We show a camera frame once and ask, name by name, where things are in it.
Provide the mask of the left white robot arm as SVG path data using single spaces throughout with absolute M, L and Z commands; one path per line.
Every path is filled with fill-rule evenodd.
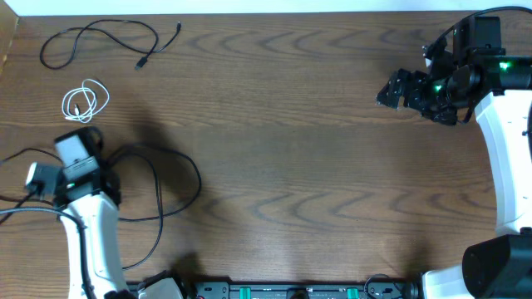
M 56 200 L 65 199 L 60 217 L 67 236 L 70 298 L 178 298 L 184 296 L 172 277 L 154 277 L 131 292 L 117 242 L 119 212 L 103 190 L 98 170 L 85 174 L 63 171 Z

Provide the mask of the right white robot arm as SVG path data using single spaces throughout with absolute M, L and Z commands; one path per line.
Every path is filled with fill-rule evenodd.
M 376 101 L 417 110 L 434 122 L 459 123 L 467 110 L 480 126 L 496 196 L 495 238 L 468 247 L 461 263 L 421 275 L 406 298 L 531 296 L 531 60 L 477 56 L 452 73 L 395 71 Z

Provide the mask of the white back board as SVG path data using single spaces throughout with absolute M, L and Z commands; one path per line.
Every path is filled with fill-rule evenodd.
M 491 7 L 531 7 L 531 0 L 5 0 L 21 17 L 305 13 L 477 11 Z

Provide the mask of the cardboard side panel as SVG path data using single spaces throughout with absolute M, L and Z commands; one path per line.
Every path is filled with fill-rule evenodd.
M 1 0 L 0 4 L 0 71 L 3 71 L 12 40 L 17 30 L 19 16 Z

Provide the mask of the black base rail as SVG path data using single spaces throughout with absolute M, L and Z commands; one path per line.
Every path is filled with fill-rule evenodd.
M 237 282 L 179 282 L 184 298 L 203 299 L 285 299 L 297 294 L 309 299 L 402 299 L 418 298 L 416 291 L 405 288 L 400 282 L 371 279 L 351 284 L 282 284 Z

